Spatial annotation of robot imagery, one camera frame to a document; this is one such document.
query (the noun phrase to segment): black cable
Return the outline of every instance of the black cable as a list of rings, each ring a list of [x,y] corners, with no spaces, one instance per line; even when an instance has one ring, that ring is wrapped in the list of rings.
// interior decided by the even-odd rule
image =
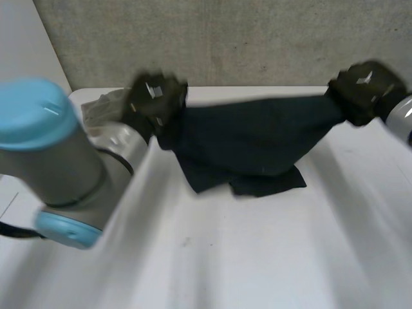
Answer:
[[[32,229],[23,229],[13,225],[0,222],[0,235],[10,238],[41,238],[46,239],[43,235]]]

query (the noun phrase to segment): concrete wall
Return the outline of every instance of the concrete wall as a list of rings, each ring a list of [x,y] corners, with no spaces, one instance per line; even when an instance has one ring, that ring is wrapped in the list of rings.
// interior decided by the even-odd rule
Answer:
[[[44,77],[71,89],[32,0],[0,0],[0,82]]]
[[[140,68],[193,86],[324,85],[378,57],[412,82],[410,0],[35,0],[73,89]]]

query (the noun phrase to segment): gray wall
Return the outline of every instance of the gray wall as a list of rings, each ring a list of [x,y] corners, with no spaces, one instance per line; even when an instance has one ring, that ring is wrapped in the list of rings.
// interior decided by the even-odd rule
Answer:
[[[324,85],[370,57],[412,82],[411,0],[35,0],[73,89],[162,68],[193,86]]]

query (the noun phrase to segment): dark green cloth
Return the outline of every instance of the dark green cloth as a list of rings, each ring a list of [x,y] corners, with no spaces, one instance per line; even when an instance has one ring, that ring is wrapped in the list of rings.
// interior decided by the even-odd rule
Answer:
[[[343,121],[322,95],[268,98],[185,108],[158,141],[195,192],[229,183],[236,195],[266,196],[306,187],[294,164]]]

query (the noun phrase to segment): white tabletop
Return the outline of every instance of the white tabletop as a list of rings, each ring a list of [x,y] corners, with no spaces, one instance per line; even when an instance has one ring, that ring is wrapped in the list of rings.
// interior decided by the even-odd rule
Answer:
[[[82,89],[79,106],[108,89]],[[318,87],[191,88],[189,105],[322,93]],[[196,196],[156,140],[97,246],[0,238],[1,309],[412,308],[412,154],[376,121],[335,127],[297,164],[308,187]],[[41,203],[0,179],[1,220]]]

